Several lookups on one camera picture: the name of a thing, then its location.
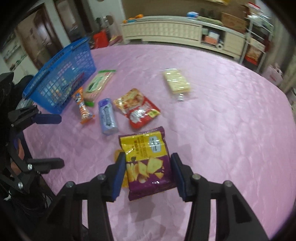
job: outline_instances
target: metal bolt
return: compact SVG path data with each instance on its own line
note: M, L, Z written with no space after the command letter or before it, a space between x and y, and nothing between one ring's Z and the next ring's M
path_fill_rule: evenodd
M199 180L201 178L201 175L195 173L195 174L192 175L192 178L194 180Z
M101 174L98 175L98 179L100 181L104 181L106 179L106 175L104 173L101 173Z
M232 182L227 180L227 181L225 181L225 185L227 187L231 187L232 186Z
M67 188L71 188L73 186L74 186L74 182L72 182L72 181L66 182L66 187Z
M28 164L28 170L31 171L32 169L33 169L33 166L32 166L32 164L29 163Z
M18 185L18 187L19 187L20 190L24 187L23 184L22 184L22 182L19 182L17 185Z

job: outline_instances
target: shopping basket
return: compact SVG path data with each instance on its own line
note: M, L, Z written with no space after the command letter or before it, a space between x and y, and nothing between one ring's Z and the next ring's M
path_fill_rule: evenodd
M88 41L82 38L58 52L30 81L23 98L60 114L71 95L96 71Z

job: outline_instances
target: brown door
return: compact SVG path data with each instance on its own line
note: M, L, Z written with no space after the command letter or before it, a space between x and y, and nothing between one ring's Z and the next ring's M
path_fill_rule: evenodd
M36 16L34 17L34 24L43 41L43 46L48 50L51 57L53 57L62 49L62 45L55 34L46 10L42 8L37 11Z

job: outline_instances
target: purple and yellow snack bag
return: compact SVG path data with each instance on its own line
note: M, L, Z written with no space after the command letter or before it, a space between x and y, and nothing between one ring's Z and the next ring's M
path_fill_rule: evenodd
M119 136L126 153L129 200L175 187L164 128Z

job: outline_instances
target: tape roll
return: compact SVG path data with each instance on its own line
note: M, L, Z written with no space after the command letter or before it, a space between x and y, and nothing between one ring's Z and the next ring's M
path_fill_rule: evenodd
M216 47L217 47L217 49L219 49L219 50L223 50L224 49L224 45L223 44L217 44L216 45Z

